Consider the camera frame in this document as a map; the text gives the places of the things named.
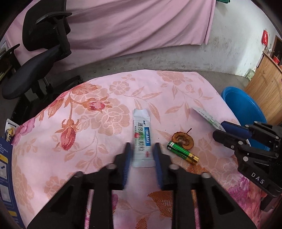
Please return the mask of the green wall container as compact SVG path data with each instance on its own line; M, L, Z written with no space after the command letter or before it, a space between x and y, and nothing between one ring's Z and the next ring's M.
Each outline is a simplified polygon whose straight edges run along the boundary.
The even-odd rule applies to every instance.
M230 2L230 0L217 0L217 1L225 4L228 4Z

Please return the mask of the wooden cabinet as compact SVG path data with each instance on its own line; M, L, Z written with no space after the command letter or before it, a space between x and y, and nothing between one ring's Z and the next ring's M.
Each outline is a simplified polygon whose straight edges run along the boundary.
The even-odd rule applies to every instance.
M267 53L262 53L245 92L257 103L269 124L281 124L281 68Z

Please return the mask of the small yellow white packet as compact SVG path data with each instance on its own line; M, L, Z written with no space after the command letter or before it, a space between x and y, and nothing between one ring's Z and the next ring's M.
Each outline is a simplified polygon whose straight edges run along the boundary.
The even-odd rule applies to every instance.
M5 125L5 140L12 143L19 125L10 119L6 120Z

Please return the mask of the dried apple core slice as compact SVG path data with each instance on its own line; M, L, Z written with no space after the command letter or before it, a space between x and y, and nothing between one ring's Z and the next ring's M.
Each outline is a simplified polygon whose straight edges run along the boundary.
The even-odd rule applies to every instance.
M192 129L190 128L187 132L175 132L172 135L172 142L176 143L177 145L181 146L182 148L184 148L185 150L190 150L194 147L194 140L193 138L188 135L188 133L191 131Z

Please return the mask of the blue plastic basin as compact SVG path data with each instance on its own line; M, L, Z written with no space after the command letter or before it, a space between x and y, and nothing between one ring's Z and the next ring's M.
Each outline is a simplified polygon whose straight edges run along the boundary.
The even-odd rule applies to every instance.
M251 125L255 121L261 123L267 122L260 107L247 93L241 89L233 86L226 87L221 93L221 97L239 121L239 125ZM252 138L249 140L249 142L252 147L267 151L270 150L268 147Z

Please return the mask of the white blue medicine sachet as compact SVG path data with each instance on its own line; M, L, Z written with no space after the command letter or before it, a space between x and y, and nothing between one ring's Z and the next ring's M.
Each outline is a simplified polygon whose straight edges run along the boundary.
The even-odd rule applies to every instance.
M134 109L134 150L132 166L134 168L152 168L155 166L151 143L151 119L146 109Z

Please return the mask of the pink hanging sheet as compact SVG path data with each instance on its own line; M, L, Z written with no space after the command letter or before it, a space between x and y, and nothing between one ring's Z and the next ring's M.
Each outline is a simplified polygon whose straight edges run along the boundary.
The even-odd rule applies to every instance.
M215 1L67 1L71 55L58 74L152 49L207 44Z

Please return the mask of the blue milk powder box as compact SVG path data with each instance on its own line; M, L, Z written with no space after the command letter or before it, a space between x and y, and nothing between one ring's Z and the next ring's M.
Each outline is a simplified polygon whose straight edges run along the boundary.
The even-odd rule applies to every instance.
M12 150L13 146L1 137L1 200L8 210L8 213L19 227L25 228L13 190L13 179L11 174Z

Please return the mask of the green gold battery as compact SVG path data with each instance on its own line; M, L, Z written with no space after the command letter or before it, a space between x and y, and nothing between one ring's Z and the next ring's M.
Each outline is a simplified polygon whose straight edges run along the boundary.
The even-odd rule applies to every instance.
M182 159L186 160L190 164L197 164L199 161L199 158L195 156L194 154L190 153L188 150L185 150L181 146L177 145L176 143L170 141L167 144L167 149L171 152L175 153L177 156L181 157Z

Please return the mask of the red wall ornament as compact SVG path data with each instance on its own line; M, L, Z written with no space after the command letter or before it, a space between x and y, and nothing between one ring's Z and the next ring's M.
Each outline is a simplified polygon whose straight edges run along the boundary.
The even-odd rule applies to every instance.
M268 39L269 39L268 32L267 32L266 29L264 29L263 34L262 34L262 38L261 38L261 43L264 46L268 46Z

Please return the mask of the red cup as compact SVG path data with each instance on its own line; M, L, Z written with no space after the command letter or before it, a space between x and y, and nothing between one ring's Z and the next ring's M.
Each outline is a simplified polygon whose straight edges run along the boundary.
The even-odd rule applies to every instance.
M279 65L280 60L278 59L278 57L273 56L273 60L274 60L274 62L275 62L276 64Z

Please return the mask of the floral pink tablecloth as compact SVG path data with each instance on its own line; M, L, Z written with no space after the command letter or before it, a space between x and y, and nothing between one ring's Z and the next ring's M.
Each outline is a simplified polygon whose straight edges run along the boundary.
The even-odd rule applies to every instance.
M77 171L93 173L134 141L133 111L146 109L151 141L162 152L175 132L188 132L196 165L171 154L184 170L210 172L256 226L261 223L261 190L237 170L232 150L213 140L213 127L196 111L218 122L238 123L214 87L195 72L139 70L89 80L59 95L22 124L13 142L13 187L24 225Z

